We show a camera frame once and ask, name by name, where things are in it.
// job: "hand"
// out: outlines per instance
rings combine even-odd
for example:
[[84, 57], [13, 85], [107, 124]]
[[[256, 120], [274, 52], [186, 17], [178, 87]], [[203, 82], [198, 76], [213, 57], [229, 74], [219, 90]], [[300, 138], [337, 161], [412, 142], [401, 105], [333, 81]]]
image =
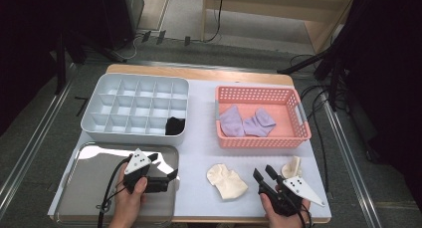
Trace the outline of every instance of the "hand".
[[[124, 177], [124, 170], [127, 167], [127, 162], [121, 166], [120, 173], [118, 175], [117, 181], [122, 181]], [[122, 183], [118, 183], [116, 191], [120, 191], [124, 186]], [[115, 209], [114, 215], [112, 217], [109, 228], [128, 228], [136, 220], [139, 209], [140, 209], [140, 200], [143, 192], [146, 188], [146, 178], [140, 178], [133, 189], [133, 193], [130, 194], [127, 189], [124, 189], [122, 192], [117, 194], [114, 198]]]
[[[266, 218], [270, 220], [270, 228], [302, 228], [301, 218], [299, 215], [291, 215], [289, 217], [282, 216], [277, 214], [274, 209], [273, 205], [271, 204], [270, 198], [265, 193], [260, 194], [261, 202], [263, 204], [263, 208], [266, 211]], [[302, 204], [307, 208], [310, 209], [311, 203], [308, 200], [303, 199]], [[301, 211], [304, 220], [307, 222], [309, 217], [306, 211]]]

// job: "cream cloth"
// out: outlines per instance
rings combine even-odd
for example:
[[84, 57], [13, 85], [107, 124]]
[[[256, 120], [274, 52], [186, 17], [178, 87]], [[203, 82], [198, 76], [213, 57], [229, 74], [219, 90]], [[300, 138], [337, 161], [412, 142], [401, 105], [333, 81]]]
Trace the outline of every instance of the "cream cloth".
[[217, 187], [223, 200], [235, 199], [248, 189], [248, 185], [234, 170], [228, 170], [225, 164], [215, 164], [207, 172], [211, 185]]
[[302, 176], [301, 158], [293, 156], [292, 161], [282, 167], [282, 174], [285, 178]]

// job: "metal tray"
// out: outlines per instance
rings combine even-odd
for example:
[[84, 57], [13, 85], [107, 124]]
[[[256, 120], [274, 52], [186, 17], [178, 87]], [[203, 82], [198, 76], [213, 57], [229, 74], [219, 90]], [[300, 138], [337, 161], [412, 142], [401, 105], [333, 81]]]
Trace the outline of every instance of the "metal tray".
[[[178, 168], [179, 155], [175, 147], [169, 145], [135, 145], [104, 142], [88, 142], [79, 149], [72, 169], [67, 176], [62, 196], [55, 211], [55, 220], [60, 226], [97, 226], [99, 210], [106, 187], [115, 167], [137, 148], [146, 155], [158, 152], [148, 175], [165, 176]], [[114, 178], [112, 188], [117, 181]], [[167, 192], [144, 194], [139, 216], [134, 226], [165, 227], [173, 217], [175, 192], [179, 177], [171, 181]], [[109, 224], [114, 213], [114, 199], [104, 225]]]

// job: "purple cloth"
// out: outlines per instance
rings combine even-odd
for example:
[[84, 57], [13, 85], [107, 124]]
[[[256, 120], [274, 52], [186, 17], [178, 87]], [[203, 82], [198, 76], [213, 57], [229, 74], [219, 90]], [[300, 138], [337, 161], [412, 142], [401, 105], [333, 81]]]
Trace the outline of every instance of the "purple cloth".
[[226, 136], [241, 137], [245, 136], [243, 130], [242, 118], [237, 106], [231, 106], [220, 114], [221, 129]]
[[243, 120], [243, 129], [247, 135], [265, 137], [275, 126], [276, 122], [262, 108], [255, 111], [255, 116]]

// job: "white divided organizer tray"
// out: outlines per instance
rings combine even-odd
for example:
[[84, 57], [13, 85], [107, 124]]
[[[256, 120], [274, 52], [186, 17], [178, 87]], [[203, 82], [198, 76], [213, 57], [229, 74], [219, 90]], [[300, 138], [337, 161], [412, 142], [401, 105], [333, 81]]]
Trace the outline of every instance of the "white divided organizer tray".
[[185, 129], [166, 135], [167, 120], [185, 119], [189, 83], [182, 78], [105, 74], [93, 92], [81, 127], [96, 141], [178, 145]]

